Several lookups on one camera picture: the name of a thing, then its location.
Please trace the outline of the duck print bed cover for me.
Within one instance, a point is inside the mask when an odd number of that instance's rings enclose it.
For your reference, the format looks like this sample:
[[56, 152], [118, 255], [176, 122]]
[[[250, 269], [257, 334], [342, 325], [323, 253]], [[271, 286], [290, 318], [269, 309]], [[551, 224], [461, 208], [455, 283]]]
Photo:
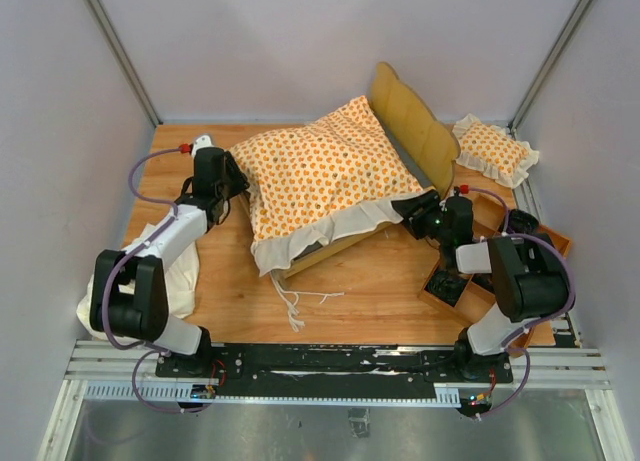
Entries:
[[427, 190], [364, 96], [310, 124], [254, 135], [230, 152], [249, 182], [251, 254], [260, 275], [290, 268], [311, 246], [399, 223], [393, 202]]

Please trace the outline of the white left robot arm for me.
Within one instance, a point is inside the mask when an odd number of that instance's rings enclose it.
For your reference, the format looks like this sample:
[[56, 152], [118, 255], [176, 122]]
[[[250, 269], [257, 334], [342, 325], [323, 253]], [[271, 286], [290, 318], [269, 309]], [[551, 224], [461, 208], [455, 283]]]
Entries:
[[164, 154], [188, 154], [193, 174], [174, 201], [134, 195], [163, 204], [168, 214], [143, 240], [128, 247], [104, 250], [96, 259], [89, 322], [119, 350], [150, 345], [179, 355], [179, 364], [190, 375], [207, 374], [214, 364], [208, 331], [169, 312], [166, 269], [190, 245], [226, 220], [231, 199], [249, 187], [232, 154], [216, 146], [209, 135], [190, 144], [152, 153], [131, 169], [135, 173], [147, 161]]

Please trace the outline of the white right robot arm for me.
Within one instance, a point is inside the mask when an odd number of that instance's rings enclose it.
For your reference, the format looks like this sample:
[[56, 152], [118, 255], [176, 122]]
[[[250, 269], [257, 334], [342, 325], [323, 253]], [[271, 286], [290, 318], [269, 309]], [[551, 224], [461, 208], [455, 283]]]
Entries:
[[544, 232], [514, 233], [474, 218], [469, 187], [441, 199], [430, 191], [396, 201], [394, 209], [416, 239], [436, 244], [439, 261], [422, 296], [450, 313], [463, 330], [453, 368], [466, 381], [486, 373], [489, 359], [519, 347], [519, 338], [572, 308], [575, 287], [564, 255]]

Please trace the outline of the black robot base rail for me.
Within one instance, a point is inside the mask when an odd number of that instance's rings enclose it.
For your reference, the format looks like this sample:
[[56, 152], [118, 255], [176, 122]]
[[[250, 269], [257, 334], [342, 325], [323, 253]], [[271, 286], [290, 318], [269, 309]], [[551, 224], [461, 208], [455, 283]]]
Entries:
[[92, 400], [197, 408], [212, 403], [452, 407], [497, 405], [520, 388], [611, 387], [595, 349], [531, 348], [459, 367], [437, 346], [216, 344], [200, 374], [151, 349], [79, 341], [64, 375]]

